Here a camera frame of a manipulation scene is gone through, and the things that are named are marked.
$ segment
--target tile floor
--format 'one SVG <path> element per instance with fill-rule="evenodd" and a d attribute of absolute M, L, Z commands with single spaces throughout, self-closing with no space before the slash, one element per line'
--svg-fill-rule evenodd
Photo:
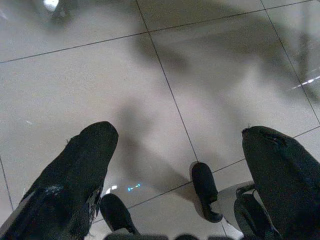
<path fill-rule="evenodd" d="M 201 217 L 190 166 L 207 163 L 219 190 L 250 180 L 248 125 L 297 136 L 320 160 L 317 0 L 78 0 L 58 22 L 26 2 L 0 2 L 0 224 L 97 121 L 119 132 L 104 192 L 170 239 L 239 238 Z M 110 232 L 101 219 L 88 239 Z"/>

